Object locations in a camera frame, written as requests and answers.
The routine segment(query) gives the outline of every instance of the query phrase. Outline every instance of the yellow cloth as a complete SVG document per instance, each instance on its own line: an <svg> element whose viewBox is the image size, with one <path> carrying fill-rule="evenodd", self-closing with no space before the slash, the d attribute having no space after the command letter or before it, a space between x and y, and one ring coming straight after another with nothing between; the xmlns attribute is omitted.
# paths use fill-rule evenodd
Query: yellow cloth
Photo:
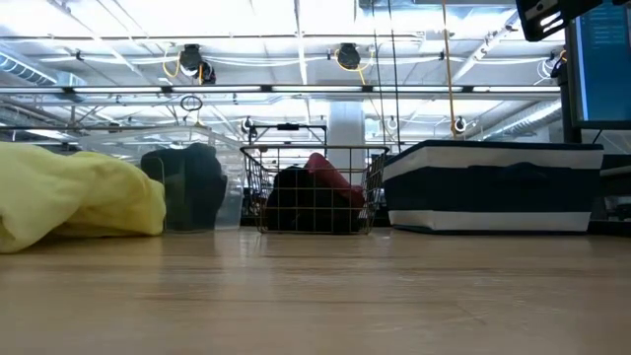
<svg viewBox="0 0 631 355"><path fill-rule="evenodd" d="M112 157L0 143L0 252L24 249L51 232L159 235L164 194L159 182Z"/></svg>

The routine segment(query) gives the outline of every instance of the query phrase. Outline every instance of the metal wire basket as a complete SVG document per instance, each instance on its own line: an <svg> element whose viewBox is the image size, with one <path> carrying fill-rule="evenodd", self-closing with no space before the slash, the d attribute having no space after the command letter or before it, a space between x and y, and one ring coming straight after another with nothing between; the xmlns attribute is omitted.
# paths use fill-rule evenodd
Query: metal wire basket
<svg viewBox="0 0 631 355"><path fill-rule="evenodd" d="M371 231L388 147L252 145L241 151L244 212L260 233Z"/></svg>

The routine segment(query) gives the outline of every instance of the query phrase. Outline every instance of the warehouse ceiling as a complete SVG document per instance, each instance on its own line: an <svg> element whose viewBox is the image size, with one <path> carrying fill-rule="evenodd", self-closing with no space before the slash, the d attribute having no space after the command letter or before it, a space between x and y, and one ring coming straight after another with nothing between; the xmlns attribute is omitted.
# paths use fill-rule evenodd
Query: warehouse ceiling
<svg viewBox="0 0 631 355"><path fill-rule="evenodd" d="M0 53L11 53L50 78L63 74L67 80L68 73L73 74L71 84L177 86L197 84L181 72L169 75L175 72L182 47L196 43L215 69L217 85L362 85L358 71L343 70L335 60L340 43L348 42L356 45L361 67L366 66L362 72L366 85L393 85L395 77L401 86L447 85L440 1L390 1L391 18L386 0L376 0L374 9L370 0L3 0ZM563 34L526 42L513 1L449 0L448 4L454 85L554 85L548 76L563 48ZM60 10L64 7L70 12ZM0 86L33 85L15 73L0 73ZM245 117L263 123L321 124L328 116L327 103L340 100L335 96L271 94L234 98L208 97L201 121L220 133L243 138L238 132ZM70 107L75 107L75 115L85 116L84 122L92 124L172 125L174 113L179 118L186 115L176 106L135 104L150 96L85 96L87 100L80 105L55 96L9 99L67 121ZM86 104L99 100L99 106ZM382 101L353 100L364 101L370 126L367 132L374 133L371 121L381 118ZM475 125L497 126L538 102L488 94L456 99L455 111ZM398 107L404 140L450 134L446 98L408 97L397 104L388 97L383 107L385 117L396 115ZM11 123L6 116L0 118ZM375 129L379 140L383 133L379 126ZM278 132L269 137L288 141L312 135ZM367 133L367 139L373 138Z"/></svg>

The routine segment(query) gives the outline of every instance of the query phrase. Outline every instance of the table surface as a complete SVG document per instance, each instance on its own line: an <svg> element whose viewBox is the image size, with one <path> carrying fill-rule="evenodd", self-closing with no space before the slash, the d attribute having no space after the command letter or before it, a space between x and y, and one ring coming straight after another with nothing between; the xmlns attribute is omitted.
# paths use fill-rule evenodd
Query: table surface
<svg viewBox="0 0 631 355"><path fill-rule="evenodd" d="M631 240L48 240L0 255L0 354L628 354Z"/></svg>

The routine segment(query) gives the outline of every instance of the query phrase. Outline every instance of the white column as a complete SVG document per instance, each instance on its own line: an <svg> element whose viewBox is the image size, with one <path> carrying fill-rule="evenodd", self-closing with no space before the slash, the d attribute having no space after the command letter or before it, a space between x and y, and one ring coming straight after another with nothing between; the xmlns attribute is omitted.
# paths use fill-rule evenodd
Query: white column
<svg viewBox="0 0 631 355"><path fill-rule="evenodd" d="M327 122L328 145L364 145L364 110L362 102L332 102ZM364 169L366 151L329 149L328 161L339 170ZM361 174L344 177L352 184L362 183Z"/></svg>

